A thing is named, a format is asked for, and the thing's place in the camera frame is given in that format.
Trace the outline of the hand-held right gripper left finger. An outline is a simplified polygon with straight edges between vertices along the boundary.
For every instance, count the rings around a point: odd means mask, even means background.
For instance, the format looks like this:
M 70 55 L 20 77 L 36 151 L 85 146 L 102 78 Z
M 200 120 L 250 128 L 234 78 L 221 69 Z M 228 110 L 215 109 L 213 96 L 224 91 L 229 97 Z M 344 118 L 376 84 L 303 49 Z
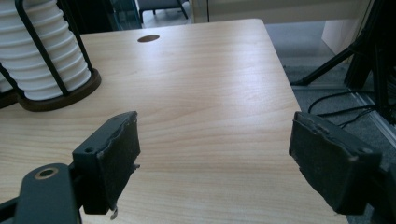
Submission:
M 78 205 L 88 215 L 117 210 L 117 202 L 140 154 L 137 113 L 119 114 L 99 127 L 72 153 Z

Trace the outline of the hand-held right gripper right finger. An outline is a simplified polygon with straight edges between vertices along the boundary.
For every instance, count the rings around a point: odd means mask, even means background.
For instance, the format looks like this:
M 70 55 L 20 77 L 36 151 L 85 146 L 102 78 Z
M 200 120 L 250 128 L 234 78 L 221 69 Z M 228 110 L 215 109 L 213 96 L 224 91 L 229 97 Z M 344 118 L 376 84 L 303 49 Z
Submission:
M 379 151 L 326 119 L 297 112 L 289 154 L 333 211 L 343 215 L 364 212 L 369 178 L 382 159 Z

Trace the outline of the black wire cup holder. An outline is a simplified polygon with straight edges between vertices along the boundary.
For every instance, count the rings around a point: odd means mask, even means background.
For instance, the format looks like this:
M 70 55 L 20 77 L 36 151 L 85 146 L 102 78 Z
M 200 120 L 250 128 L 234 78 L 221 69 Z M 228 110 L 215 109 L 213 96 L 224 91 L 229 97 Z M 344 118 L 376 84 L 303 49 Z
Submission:
M 62 1 L 62 5 L 64 6 L 64 10 L 62 10 L 62 12 L 64 13 L 64 19 L 68 22 L 69 30 L 74 34 L 80 50 L 83 54 L 83 57 L 88 64 L 88 68 L 92 73 L 91 78 L 84 85 L 74 91 L 68 91 L 66 89 L 55 66 L 52 63 L 52 60 L 50 59 L 50 56 L 46 52 L 45 47 L 43 46 L 39 36 L 37 35 L 34 26 L 32 25 L 27 14 L 25 13 L 23 1 L 24 0 L 15 0 L 15 6 L 18 15 L 20 16 L 28 33 L 33 38 L 35 45 L 37 46 L 51 74 L 53 75 L 58 86 L 60 87 L 62 94 L 58 97 L 43 101 L 30 100 L 25 96 L 24 91 L 22 91 L 18 87 L 16 81 L 10 76 L 7 69 L 5 69 L 2 64 L 0 64 L 0 108 L 18 103 L 24 109 L 29 111 L 51 111 L 76 103 L 88 96 L 89 94 L 93 93 L 99 87 L 101 83 L 101 77 L 99 75 L 99 72 L 92 67 L 89 56 L 80 38 L 79 31 L 73 20 L 73 17 L 68 15 L 69 8 L 66 2 Z

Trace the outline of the tall stack of white cups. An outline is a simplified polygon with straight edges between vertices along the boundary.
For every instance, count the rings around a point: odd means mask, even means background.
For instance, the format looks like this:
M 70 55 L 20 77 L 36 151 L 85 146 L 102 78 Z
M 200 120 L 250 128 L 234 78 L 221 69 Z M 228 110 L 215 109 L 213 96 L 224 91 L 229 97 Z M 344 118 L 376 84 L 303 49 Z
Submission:
M 92 73 L 57 0 L 24 0 L 23 6 L 66 89 L 84 85 Z M 0 64 L 30 100 L 62 94 L 18 15 L 15 0 L 0 0 Z

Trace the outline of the black tripod stand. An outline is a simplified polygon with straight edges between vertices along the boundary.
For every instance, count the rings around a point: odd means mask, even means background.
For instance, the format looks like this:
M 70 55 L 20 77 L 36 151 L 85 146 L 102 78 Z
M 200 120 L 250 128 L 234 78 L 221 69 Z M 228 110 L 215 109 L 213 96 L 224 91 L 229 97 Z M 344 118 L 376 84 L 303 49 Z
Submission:
M 290 84 L 293 86 L 307 86 L 332 70 L 336 65 L 351 57 L 352 61 L 347 69 L 344 84 L 351 89 L 360 89 L 364 85 L 372 69 L 371 53 L 374 45 L 375 42 L 373 39 L 367 40 L 363 37 L 359 37 L 346 49 L 332 57 L 308 76 L 292 81 Z

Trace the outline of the black cabinet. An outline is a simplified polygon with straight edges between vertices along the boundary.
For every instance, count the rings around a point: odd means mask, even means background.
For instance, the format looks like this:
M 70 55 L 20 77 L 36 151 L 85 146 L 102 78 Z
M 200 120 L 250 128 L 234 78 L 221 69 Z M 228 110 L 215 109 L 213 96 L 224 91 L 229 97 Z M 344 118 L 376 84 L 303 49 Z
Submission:
M 68 15 L 73 17 L 81 34 L 94 34 L 141 29 L 134 0 L 57 0 L 68 5 Z

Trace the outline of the light wooden desk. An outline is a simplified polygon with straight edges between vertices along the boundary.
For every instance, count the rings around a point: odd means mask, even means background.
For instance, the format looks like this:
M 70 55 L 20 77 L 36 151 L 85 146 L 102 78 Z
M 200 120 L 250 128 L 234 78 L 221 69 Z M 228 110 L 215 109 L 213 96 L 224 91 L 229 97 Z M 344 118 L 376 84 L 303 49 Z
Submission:
M 192 21 L 260 19 L 265 24 L 324 21 L 321 36 L 333 53 L 361 32 L 375 0 L 189 0 Z

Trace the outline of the dark chair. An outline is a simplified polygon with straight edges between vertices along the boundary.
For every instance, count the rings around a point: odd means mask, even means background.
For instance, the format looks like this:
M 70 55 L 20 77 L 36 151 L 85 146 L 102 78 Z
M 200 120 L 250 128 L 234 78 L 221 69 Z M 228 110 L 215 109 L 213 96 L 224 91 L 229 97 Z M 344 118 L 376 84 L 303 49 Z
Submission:
M 173 9 L 178 8 L 187 19 L 188 15 L 185 8 L 182 6 L 184 0 L 136 0 L 138 4 L 138 15 L 140 22 L 144 22 L 143 14 L 145 11 L 151 11 L 156 14 L 159 9 Z

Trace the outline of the aluminium floor rail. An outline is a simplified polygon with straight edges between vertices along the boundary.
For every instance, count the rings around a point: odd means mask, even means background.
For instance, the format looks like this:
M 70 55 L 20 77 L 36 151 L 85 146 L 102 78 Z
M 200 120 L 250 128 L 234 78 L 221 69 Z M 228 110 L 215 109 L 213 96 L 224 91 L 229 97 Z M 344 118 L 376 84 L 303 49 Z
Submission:
M 359 105 L 372 105 L 374 101 L 363 93 L 353 93 Z M 370 118 L 379 131 L 388 139 L 390 144 L 396 148 L 396 125 L 390 124 L 378 112 L 371 112 Z

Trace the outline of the black metal frame stand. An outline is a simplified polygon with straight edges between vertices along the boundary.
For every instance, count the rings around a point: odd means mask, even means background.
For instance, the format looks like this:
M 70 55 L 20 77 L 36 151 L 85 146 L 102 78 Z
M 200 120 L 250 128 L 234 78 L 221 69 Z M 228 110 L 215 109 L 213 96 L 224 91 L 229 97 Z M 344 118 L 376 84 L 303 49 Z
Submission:
M 389 102 L 389 77 L 396 66 L 396 0 L 374 0 L 360 36 L 349 47 L 353 52 L 345 84 L 361 89 L 373 74 L 375 108 L 390 124 L 396 124 L 396 103 Z

